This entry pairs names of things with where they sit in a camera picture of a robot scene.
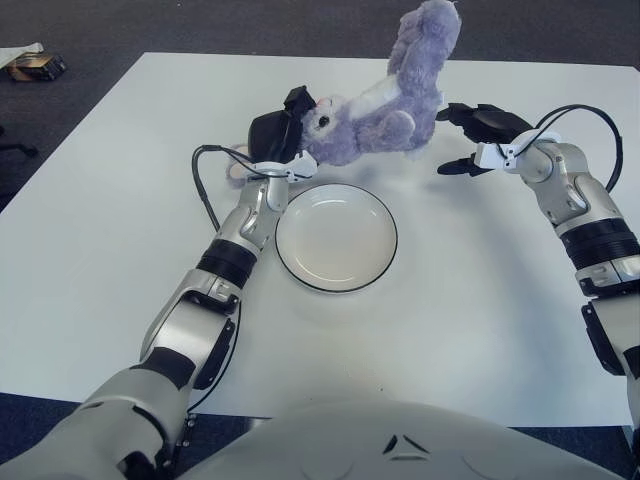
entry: gray carpet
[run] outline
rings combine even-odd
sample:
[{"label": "gray carpet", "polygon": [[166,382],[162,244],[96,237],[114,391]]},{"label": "gray carpet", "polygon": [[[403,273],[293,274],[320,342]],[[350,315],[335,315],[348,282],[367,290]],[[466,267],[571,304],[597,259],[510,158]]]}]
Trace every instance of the gray carpet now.
[{"label": "gray carpet", "polygon": [[[13,83],[0,74],[0,125],[7,130],[0,141],[21,140],[41,152],[34,159],[0,152],[0,210],[145,51],[383,58],[398,18],[418,3],[0,0],[0,46],[41,41],[69,66],[52,83]],[[463,29],[453,58],[639,68],[639,5],[637,0],[460,0]],[[0,462],[32,445],[71,408],[0,395]],[[244,428],[242,420],[219,417],[200,425],[196,448],[191,454],[185,450],[181,468]],[[526,433],[621,475],[631,472],[619,428]]]}]

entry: plate rim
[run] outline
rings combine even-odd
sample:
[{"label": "plate rim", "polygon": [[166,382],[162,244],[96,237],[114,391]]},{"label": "plate rim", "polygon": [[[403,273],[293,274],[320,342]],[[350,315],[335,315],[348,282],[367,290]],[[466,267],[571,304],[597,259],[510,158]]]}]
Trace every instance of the plate rim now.
[{"label": "plate rim", "polygon": [[350,183],[338,183],[338,182],[332,182],[332,183],[323,183],[321,185],[316,185],[314,187],[308,188],[300,193],[298,193],[296,196],[294,196],[291,200],[289,200],[289,203],[287,204],[287,210],[289,209],[289,206],[301,195],[304,195],[307,192],[310,192],[311,190],[315,190],[316,188],[322,188],[322,187],[327,187],[330,185],[340,185],[340,186],[344,186],[344,187],[351,187],[351,188],[355,188],[357,190],[362,190],[363,192],[371,195],[373,198],[375,198],[380,205],[382,205],[382,207],[387,211],[387,213],[389,214],[389,217],[391,218],[391,223],[393,224],[393,231],[395,234],[395,245],[393,247],[393,253],[391,254],[391,257],[389,258],[389,262],[387,263],[387,265],[384,267],[384,269],[372,280],[370,280],[367,283],[364,283],[358,287],[354,287],[354,288],[349,288],[347,290],[331,290],[328,288],[322,288],[322,287],[317,287],[315,285],[312,285],[309,282],[305,282],[303,279],[301,279],[298,275],[296,275],[295,273],[293,273],[291,271],[291,269],[287,266],[286,262],[284,261],[284,259],[282,258],[282,254],[280,253],[280,248],[278,247],[278,228],[280,227],[280,220],[282,220],[282,217],[284,217],[284,215],[286,215],[286,210],[285,213],[283,215],[280,216],[280,218],[278,219],[278,223],[276,223],[276,230],[275,230],[275,235],[274,235],[274,244],[276,247],[276,252],[278,253],[278,258],[280,259],[280,263],[284,266],[284,268],[287,270],[287,272],[289,272],[289,274],[294,277],[297,281],[299,281],[300,283],[306,285],[309,288],[312,288],[313,290],[319,291],[319,292],[324,292],[324,293],[351,293],[351,292],[355,292],[358,290],[361,290],[369,285],[371,285],[372,283],[374,283],[375,281],[377,281],[380,277],[382,277],[387,270],[389,270],[389,267],[391,266],[391,264],[393,263],[393,259],[396,258],[396,252],[398,251],[398,243],[399,243],[399,235],[398,235],[398,226],[396,225],[396,219],[393,216],[393,213],[391,213],[391,210],[389,210],[389,207],[387,207],[387,205],[375,194],[371,193],[369,190],[367,190],[366,188],[363,187],[359,187],[357,185],[352,185]]}]

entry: white plate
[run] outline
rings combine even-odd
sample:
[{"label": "white plate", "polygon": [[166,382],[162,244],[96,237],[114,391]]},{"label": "white plate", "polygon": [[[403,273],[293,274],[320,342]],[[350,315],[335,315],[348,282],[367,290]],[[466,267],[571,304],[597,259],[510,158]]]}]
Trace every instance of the white plate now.
[{"label": "white plate", "polygon": [[397,244],[387,207],[351,185],[321,185],[298,195],[276,230],[276,247],[287,270],[328,292],[349,292],[377,280],[391,264]]}]

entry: bunny leg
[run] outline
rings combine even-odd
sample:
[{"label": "bunny leg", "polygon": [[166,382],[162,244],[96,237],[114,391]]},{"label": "bunny leg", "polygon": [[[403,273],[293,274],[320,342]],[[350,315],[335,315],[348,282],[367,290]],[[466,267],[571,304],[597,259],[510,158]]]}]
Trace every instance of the bunny leg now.
[{"label": "bunny leg", "polygon": [[416,128],[413,117],[403,110],[389,112],[377,125],[364,126],[357,133],[363,152],[395,152],[409,148]]}]

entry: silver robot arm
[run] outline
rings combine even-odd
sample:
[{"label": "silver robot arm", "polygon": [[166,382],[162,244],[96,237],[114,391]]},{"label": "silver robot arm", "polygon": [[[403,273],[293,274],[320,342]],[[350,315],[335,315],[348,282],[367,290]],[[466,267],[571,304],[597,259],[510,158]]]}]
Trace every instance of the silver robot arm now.
[{"label": "silver robot arm", "polygon": [[[116,373],[40,443],[0,467],[0,478],[151,478],[169,466],[191,392],[217,376],[242,288],[287,203],[287,178],[249,179],[150,326],[140,363]],[[201,308],[208,314],[185,314]]]},{"label": "silver robot arm", "polygon": [[634,449],[640,459],[638,240],[605,187],[589,173],[578,147],[544,132],[523,150],[538,133],[524,132],[510,144],[480,143],[474,163],[520,175],[564,244],[582,292],[592,297],[582,314],[595,353],[608,372],[627,377]]}]

